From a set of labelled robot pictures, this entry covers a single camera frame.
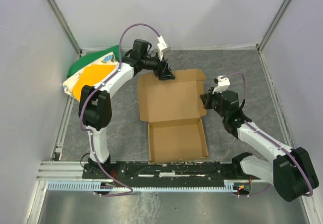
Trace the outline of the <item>brown cardboard box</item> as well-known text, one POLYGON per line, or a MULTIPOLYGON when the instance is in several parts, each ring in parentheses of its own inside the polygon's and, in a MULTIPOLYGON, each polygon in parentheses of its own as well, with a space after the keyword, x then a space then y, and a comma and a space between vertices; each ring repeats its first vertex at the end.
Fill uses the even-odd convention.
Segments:
POLYGON ((151 163, 199 160, 208 157, 200 95, 205 74, 199 69, 178 70, 174 80, 160 81, 152 73, 137 84, 140 119, 148 123, 151 163))

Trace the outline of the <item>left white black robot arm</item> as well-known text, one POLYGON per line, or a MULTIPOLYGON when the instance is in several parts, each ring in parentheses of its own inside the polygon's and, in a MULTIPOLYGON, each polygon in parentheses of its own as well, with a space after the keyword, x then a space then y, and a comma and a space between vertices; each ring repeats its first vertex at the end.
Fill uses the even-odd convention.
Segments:
POLYGON ((79 117, 81 127, 89 136, 89 165, 107 170, 111 157, 107 148, 106 128, 112 119, 111 98, 127 81, 142 70, 151 70, 160 80, 174 80, 175 75, 164 58, 164 52, 170 49, 162 36, 159 36, 157 52, 148 53, 151 43, 136 39, 131 50, 127 51, 117 68, 94 86, 84 85, 81 90, 79 117))

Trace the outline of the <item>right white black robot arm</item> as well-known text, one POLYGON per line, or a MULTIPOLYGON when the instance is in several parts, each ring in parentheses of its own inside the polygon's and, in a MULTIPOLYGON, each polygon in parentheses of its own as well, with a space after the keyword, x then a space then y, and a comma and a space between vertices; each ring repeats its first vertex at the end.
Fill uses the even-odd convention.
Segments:
POLYGON ((248 152, 236 156, 233 162, 240 172, 268 182, 288 202, 313 195, 319 180, 304 148, 290 147, 261 130, 244 114, 244 102, 239 101, 234 91, 208 92, 200 95, 200 99, 205 109, 213 109, 222 118, 229 134, 265 157, 261 160, 248 152))

